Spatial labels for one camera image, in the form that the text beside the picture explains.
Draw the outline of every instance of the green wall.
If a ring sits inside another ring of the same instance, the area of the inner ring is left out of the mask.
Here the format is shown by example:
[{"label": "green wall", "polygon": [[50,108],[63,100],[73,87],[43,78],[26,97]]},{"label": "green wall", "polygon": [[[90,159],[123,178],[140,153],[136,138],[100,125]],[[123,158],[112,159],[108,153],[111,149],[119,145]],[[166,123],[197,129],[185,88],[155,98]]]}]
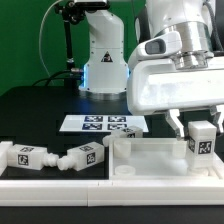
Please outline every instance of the green wall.
[{"label": "green wall", "polygon": [[[42,18],[55,0],[2,0],[0,13],[0,95],[15,86],[29,86],[47,74],[40,62],[38,38]],[[135,13],[145,0],[134,0]],[[111,3],[114,14],[125,25],[125,60],[135,47],[131,2]],[[73,51],[76,64],[83,65],[89,57],[88,24],[85,20],[72,26]],[[63,22],[54,11],[48,16],[43,32],[43,56],[53,74],[66,68]]]}]

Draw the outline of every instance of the black table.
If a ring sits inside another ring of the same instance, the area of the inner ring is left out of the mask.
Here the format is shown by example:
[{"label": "black table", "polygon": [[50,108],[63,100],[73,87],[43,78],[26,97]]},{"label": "black table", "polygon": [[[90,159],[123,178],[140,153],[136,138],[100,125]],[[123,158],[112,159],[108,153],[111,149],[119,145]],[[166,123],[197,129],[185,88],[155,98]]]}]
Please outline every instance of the black table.
[{"label": "black table", "polygon": [[[0,97],[0,140],[16,144],[46,146],[49,152],[64,155],[71,146],[96,141],[108,133],[59,133],[66,114],[128,115],[126,100],[101,102],[78,97],[63,87],[17,87]],[[158,124],[151,118],[147,124]],[[145,137],[157,136],[150,132]],[[105,163],[85,171],[59,172],[54,168],[31,171],[7,168],[1,179],[107,179]],[[139,207],[1,207],[0,223],[223,223],[224,206],[139,206]]]}]

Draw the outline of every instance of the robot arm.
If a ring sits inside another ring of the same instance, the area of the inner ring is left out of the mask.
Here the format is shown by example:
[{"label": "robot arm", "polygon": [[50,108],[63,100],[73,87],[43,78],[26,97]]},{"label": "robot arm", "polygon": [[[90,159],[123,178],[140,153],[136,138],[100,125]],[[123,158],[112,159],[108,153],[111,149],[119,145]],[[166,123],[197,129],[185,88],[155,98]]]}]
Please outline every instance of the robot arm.
[{"label": "robot arm", "polygon": [[99,100],[126,96],[129,70],[123,58],[124,24],[109,12],[107,0],[74,0],[89,24],[90,57],[84,65],[80,95]]},{"label": "robot arm", "polygon": [[[215,118],[214,124],[222,132],[223,116],[220,114],[224,111],[219,105],[224,104],[224,58],[214,57],[211,20],[204,3],[205,0],[147,0],[152,39],[139,44],[129,59],[132,71],[127,86],[130,112],[138,115],[164,113],[180,139],[184,138],[183,126],[176,119],[180,111],[216,111],[215,117],[219,119]],[[215,3],[215,0],[210,2],[213,8]],[[178,35],[171,35],[173,32],[179,34],[180,40]],[[169,54],[158,51],[156,55],[147,52],[146,44],[158,39],[164,40],[165,49],[176,41],[173,51]]]}]

